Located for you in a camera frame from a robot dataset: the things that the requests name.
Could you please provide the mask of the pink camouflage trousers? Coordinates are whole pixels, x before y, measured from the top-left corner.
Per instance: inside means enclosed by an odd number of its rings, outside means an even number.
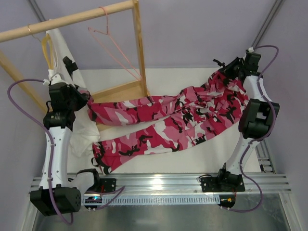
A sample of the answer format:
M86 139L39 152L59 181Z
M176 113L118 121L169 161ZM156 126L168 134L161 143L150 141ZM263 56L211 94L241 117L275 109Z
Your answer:
M178 152L221 134L237 123L248 104L237 76L225 67L199 87L176 96L148 96L130 101L88 101L88 115L98 124L127 126L150 122L145 129L93 143L92 164L105 175L139 155Z

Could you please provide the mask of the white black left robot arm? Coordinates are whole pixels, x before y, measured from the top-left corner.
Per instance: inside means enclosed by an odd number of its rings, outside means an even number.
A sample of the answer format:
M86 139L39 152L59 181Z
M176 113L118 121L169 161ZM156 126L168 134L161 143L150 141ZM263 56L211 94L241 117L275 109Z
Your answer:
M81 170L72 180L67 176L68 148L75 121L75 112L86 105L85 94L64 82L49 86L51 111L43 118L46 134L46 157L38 190L31 191L30 201L48 217L78 212L86 191L100 186L97 170Z

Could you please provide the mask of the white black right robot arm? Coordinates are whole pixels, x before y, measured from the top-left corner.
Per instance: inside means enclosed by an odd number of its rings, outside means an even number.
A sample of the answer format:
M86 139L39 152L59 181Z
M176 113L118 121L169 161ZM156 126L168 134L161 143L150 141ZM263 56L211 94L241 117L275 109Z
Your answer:
M266 93L263 72L258 71L261 55L249 48L245 57L225 67L227 74L237 77L246 90L249 101L239 121L239 140L229 160L214 178L216 192L243 192L244 167L254 148L268 137L275 125L280 105Z

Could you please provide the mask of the yellow wooden hanger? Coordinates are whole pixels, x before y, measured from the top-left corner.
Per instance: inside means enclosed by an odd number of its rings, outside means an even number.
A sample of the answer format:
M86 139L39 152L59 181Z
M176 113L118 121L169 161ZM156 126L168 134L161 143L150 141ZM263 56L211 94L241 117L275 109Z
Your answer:
M54 69L54 60L53 60L53 43L50 35L48 33L45 34L45 37L43 39L39 39L38 37L34 36L30 29L30 24L27 25L27 29L30 33L30 35L38 40L42 45L42 51L44 58L47 62L49 69Z

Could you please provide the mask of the white printed t-shirt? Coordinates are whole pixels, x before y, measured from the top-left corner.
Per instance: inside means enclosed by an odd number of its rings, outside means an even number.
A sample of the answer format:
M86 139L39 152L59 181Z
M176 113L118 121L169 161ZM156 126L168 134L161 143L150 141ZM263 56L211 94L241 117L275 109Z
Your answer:
M96 124L88 116L90 93L77 63L59 29L46 32L52 46L52 67L48 69L51 109L43 119L46 129L68 128L72 132L69 151L76 157L89 155L99 140Z

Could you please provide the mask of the wooden clothes rack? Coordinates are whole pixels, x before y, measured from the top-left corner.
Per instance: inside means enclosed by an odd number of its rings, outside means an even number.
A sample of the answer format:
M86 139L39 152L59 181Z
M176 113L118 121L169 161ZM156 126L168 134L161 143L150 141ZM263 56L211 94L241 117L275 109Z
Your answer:
M106 90L95 92L93 93L93 98L97 103L103 103L146 97L149 96L149 91L147 89L145 73L145 61L141 32L141 16L139 2L137 0L127 0L104 6L102 8L95 8L92 10L59 17L49 21L7 30L0 33L0 41L6 42L13 39L34 35L50 29L56 29L63 26L68 26L79 22L99 18L102 16L107 17L113 13L118 13L126 10L132 10L140 79L117 85Z

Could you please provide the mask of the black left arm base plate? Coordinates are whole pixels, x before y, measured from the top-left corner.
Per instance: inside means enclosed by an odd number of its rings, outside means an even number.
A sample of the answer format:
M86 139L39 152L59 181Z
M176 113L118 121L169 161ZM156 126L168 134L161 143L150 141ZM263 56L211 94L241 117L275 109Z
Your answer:
M116 189L116 178L100 178L88 188L86 193L112 193Z

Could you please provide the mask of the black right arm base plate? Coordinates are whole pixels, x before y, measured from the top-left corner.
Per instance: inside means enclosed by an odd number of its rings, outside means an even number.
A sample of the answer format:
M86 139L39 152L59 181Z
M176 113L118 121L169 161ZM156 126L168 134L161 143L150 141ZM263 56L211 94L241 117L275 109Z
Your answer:
M230 176L210 176L208 174L199 177L202 192L206 193L235 193L245 192L244 181L242 175Z

